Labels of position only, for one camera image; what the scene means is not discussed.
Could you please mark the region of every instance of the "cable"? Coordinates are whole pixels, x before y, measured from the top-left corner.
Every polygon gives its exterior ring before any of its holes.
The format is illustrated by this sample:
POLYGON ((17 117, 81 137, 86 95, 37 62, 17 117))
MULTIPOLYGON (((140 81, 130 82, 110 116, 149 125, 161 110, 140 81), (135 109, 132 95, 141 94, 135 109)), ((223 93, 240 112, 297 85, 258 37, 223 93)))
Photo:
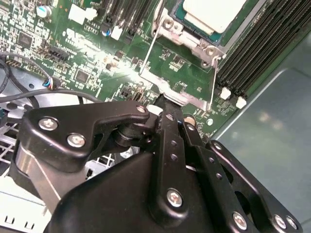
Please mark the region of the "cable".
POLYGON ((79 101, 79 104, 84 104, 83 98, 81 96, 78 96, 78 101, 79 101))
POLYGON ((12 53, 12 52, 0 52, 0 56, 19 57, 19 58, 23 59, 24 61, 31 63, 32 65, 37 67, 48 79, 52 79, 52 77, 41 66, 39 66, 36 62, 29 59, 28 57, 25 57, 25 56, 17 54, 17 53, 12 53))
MULTIPOLYGON (((12 83, 16 86, 16 88, 18 90, 21 91, 21 93, 28 93, 28 89, 25 88, 18 80, 17 78, 14 76, 14 74, 12 73, 11 68, 9 68, 9 79, 12 81, 12 83)), ((35 97, 29 97, 27 98, 29 100, 29 102, 31 103, 31 105, 33 106, 33 108, 40 108, 40 105, 37 101, 37 99, 35 97)))
POLYGON ((0 59, 0 65, 3 66, 4 72, 5 72, 3 82, 0 86, 0 93, 2 93, 5 90, 6 86, 8 85, 10 71, 9 71, 9 66, 2 59, 0 59))
POLYGON ((23 98, 28 98, 32 96, 37 96, 37 95, 43 95, 43 94, 51 94, 51 93, 61 93, 61 94, 69 94, 69 95, 75 95, 75 96, 80 96, 82 98, 85 98, 87 100, 90 100, 94 103, 101 103, 99 99, 96 97, 86 94, 80 91, 71 91, 71 90, 65 90, 65 89, 57 89, 57 90, 49 90, 49 89, 40 89, 40 90, 35 90, 35 91, 30 91, 28 93, 21 93, 17 95, 12 95, 12 96, 6 96, 6 97, 0 97, 0 103, 5 103, 5 102, 11 102, 13 100, 19 100, 23 98))

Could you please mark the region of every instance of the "integrated circuit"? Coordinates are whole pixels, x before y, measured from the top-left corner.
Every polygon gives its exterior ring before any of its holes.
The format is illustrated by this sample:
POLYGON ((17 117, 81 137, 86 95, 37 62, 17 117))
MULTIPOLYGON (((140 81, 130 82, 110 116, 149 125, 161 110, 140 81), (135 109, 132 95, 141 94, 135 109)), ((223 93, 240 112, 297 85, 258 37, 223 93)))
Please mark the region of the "integrated circuit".
POLYGON ((31 36, 23 32, 19 33, 17 43, 21 45, 23 48, 30 49, 32 41, 33 39, 31 36))
POLYGON ((81 83, 86 83, 88 79, 88 74, 83 72, 82 70, 78 70, 76 74, 76 80, 81 83))

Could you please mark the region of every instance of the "green circuit board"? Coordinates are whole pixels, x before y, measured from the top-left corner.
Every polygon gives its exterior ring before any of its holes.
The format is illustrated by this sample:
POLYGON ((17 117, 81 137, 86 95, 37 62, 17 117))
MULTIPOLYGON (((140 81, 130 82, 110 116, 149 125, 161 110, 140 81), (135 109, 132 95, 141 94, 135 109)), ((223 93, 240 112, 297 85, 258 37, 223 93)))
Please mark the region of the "green circuit board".
MULTIPOLYGON (((82 25, 68 19, 73 4, 85 9, 99 4, 99 1, 53 0, 52 15, 48 20, 39 18, 35 9, 30 7, 36 1, 30 0, 26 8, 24 2, 21 0, 0 1, 0 48, 2 51, 30 57, 50 75, 58 78, 64 88, 90 93, 104 101, 126 100, 122 94, 125 86, 129 87, 133 95, 137 92, 141 93, 139 101, 143 104, 153 103, 158 97, 157 87, 138 75, 152 41, 152 12, 158 0, 152 2, 148 18, 130 45, 123 43, 122 40, 104 37, 100 31, 101 21, 99 19, 92 21, 86 19, 82 25), (29 48, 20 45, 21 32, 31 36, 32 43, 29 48), (38 50, 42 39, 68 52, 70 58, 61 64, 46 59, 38 50)), ((239 15, 238 23, 241 24, 241 18, 245 17, 246 13, 244 16, 239 15)), ((230 34, 232 35, 238 25, 231 26, 233 31, 230 34)), ((286 52, 289 53, 298 42, 299 40, 294 41, 286 52)), ((20 59, 12 59, 9 64, 40 75, 33 66, 20 59)), ((167 80, 176 92, 184 91, 203 100, 210 98, 213 70, 203 69, 201 61, 184 46, 178 46, 162 37, 159 38, 151 52, 147 69, 167 80)), ((216 95, 210 112, 204 112, 192 105, 185 106, 183 111, 196 118, 201 136, 210 137, 230 119, 236 110, 237 108, 231 102, 216 95)))

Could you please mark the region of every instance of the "ram slot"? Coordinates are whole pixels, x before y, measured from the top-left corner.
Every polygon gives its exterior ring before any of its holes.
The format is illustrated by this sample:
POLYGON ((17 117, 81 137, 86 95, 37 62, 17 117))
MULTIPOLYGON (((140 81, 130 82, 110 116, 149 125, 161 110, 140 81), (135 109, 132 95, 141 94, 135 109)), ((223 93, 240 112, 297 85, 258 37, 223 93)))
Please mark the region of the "ram slot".
POLYGON ((297 26, 295 29, 292 29, 289 35, 287 35, 287 40, 282 41, 282 43, 278 44, 277 47, 275 47, 274 52, 272 53, 273 56, 269 56, 268 59, 265 61, 265 63, 261 66, 258 66, 256 70, 254 70, 251 73, 251 79, 247 81, 247 83, 243 84, 243 92, 246 92, 253 84, 254 82, 260 77, 260 75, 270 66, 270 64, 283 52, 284 49, 294 40, 294 38, 299 34, 300 28, 305 27, 311 20, 311 11, 305 16, 301 18, 301 23, 299 26, 297 26))
POLYGON ((226 63, 222 66, 219 76, 220 81, 226 80, 227 76, 231 77, 231 70, 233 70, 240 62, 240 59, 243 58, 248 53, 248 49, 256 42, 257 38, 264 32, 265 28, 271 23, 274 19, 273 12, 277 9, 281 9, 287 2, 283 0, 275 0, 261 17, 259 22, 253 27, 253 29, 249 32, 249 34, 244 38, 244 40, 240 43, 240 45, 236 48, 236 50, 232 53, 230 57, 228 57, 226 63))
POLYGON ((281 43, 284 40, 288 40, 288 37, 290 37, 290 31, 292 28, 297 28, 297 15, 304 15, 306 13, 307 5, 310 2, 300 2, 300 6, 295 6, 292 8, 292 14, 287 15, 287 12, 285 12, 285 15, 288 17, 284 17, 284 21, 278 21, 277 25, 277 31, 273 35, 271 39, 269 39, 269 43, 267 43, 266 46, 263 46, 260 48, 260 53, 258 53, 258 56, 256 55, 253 59, 253 61, 250 63, 250 65, 245 65, 245 72, 240 72, 238 74, 239 79, 238 82, 233 83, 233 86, 244 91, 244 83, 250 79, 250 77, 253 77, 252 74, 255 72, 255 70, 267 60, 267 57, 270 56, 270 54, 273 54, 273 51, 276 47, 278 47, 278 44, 281 43))
POLYGON ((116 19, 120 17, 124 3, 125 0, 118 0, 116 4, 114 4, 112 10, 107 14, 103 22, 107 27, 112 27, 115 24, 116 19))
POLYGON ((106 11, 109 8, 110 2, 113 2, 114 0, 103 0, 101 6, 99 7, 97 14, 98 14, 98 18, 102 18, 106 11))
POLYGON ((236 87, 237 83, 243 82, 240 78, 244 70, 253 66, 254 59, 260 57, 263 54, 262 49, 265 45, 269 45, 274 38, 278 38, 278 33, 281 31, 281 26, 283 22, 290 17, 290 11, 292 10, 292 5, 288 4, 285 9, 280 9, 274 18, 274 21, 268 25, 265 31, 257 38, 257 42, 252 45, 248 50, 248 53, 240 60, 240 63, 234 70, 231 71, 231 76, 234 77, 231 81, 231 85, 236 87))
POLYGON ((133 18, 137 14, 139 10, 139 0, 133 0, 131 1, 130 4, 128 4, 125 12, 126 12, 126 17, 124 19, 124 25, 127 26, 128 28, 132 25, 133 18))
POLYGON ((125 43, 130 44, 134 39, 135 34, 137 33, 138 29, 141 27, 141 24, 146 17, 146 14, 150 8, 152 0, 144 0, 143 5, 139 9, 139 12, 135 15, 134 20, 131 26, 128 29, 128 33, 126 35, 125 43))

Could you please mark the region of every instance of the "screw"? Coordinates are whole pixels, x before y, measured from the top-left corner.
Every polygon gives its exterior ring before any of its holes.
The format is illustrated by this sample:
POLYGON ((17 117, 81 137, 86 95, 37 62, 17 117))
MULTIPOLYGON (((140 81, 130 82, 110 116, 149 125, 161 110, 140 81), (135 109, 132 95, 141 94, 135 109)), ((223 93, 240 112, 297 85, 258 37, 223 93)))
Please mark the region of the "screw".
POLYGON ((141 113, 145 113, 146 110, 144 109, 143 106, 137 106, 137 110, 140 111, 141 113))
POLYGON ((188 129, 190 129, 190 130, 194 130, 194 127, 192 126, 192 125, 190 125, 190 124, 188 124, 188 129))
POLYGON ((210 49, 209 51, 208 51, 208 54, 211 56, 211 55, 213 55, 213 53, 214 53, 214 50, 213 49, 210 49))
POLYGON ((216 147, 216 149, 218 150, 221 150, 222 147, 217 143, 217 142, 214 142, 214 146, 216 147))
POLYGON ((171 121, 174 120, 174 117, 173 117, 171 114, 167 114, 167 115, 166 115, 166 118, 167 118, 168 120, 171 120, 171 121))
POLYGON ((167 200, 169 201, 169 203, 174 207, 180 207, 183 203, 181 195, 173 189, 170 189, 167 192, 166 197, 167 197, 167 200))
POLYGON ((279 225, 280 228, 286 229, 285 222, 279 215, 275 215, 274 219, 276 220, 276 223, 279 225))
POLYGON ((67 142, 72 147, 80 148, 86 143, 84 137, 80 134, 73 133, 67 137, 67 142))
POLYGON ((50 118, 43 118, 39 120, 39 126, 43 130, 52 131, 58 127, 56 120, 50 118))
POLYGON ((174 22, 171 19, 169 19, 169 18, 167 18, 163 22, 163 26, 164 26, 165 29, 171 29, 173 27, 173 25, 174 25, 174 22))
POLYGON ((295 230, 298 229, 296 223, 294 222, 294 220, 292 220, 290 217, 286 217, 286 220, 288 221, 288 223, 289 223, 295 230))
POLYGON ((233 220, 235 221, 235 223, 238 225, 238 227, 241 230, 245 231, 247 229, 247 223, 246 223, 246 221, 242 215, 240 215, 238 212, 234 212, 232 217, 233 217, 233 220))

